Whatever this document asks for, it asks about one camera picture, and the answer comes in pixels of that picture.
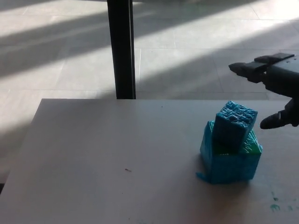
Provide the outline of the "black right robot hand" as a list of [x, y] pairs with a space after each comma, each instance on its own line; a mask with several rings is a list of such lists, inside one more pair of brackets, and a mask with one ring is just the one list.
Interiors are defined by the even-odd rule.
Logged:
[[299, 56], [287, 53], [265, 55], [250, 63], [230, 64], [229, 69], [252, 83], [263, 83], [273, 93], [291, 98], [283, 110], [261, 121], [261, 129], [299, 125]]

